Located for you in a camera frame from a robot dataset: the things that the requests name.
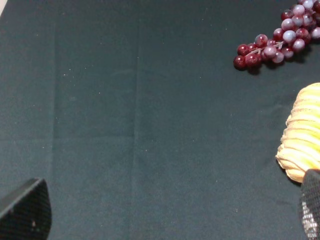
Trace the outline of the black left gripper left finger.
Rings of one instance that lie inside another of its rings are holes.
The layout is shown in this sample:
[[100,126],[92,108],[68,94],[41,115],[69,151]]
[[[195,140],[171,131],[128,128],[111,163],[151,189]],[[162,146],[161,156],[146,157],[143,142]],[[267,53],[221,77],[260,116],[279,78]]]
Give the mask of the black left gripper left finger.
[[31,178],[0,199],[2,240],[46,240],[52,227],[48,186]]

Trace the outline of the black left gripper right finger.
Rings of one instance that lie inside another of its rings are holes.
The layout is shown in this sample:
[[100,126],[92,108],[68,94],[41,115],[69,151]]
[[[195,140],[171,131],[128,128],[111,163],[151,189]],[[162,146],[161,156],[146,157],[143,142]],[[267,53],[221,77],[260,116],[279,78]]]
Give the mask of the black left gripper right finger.
[[306,171],[300,186],[299,217],[308,240],[320,240],[320,171]]

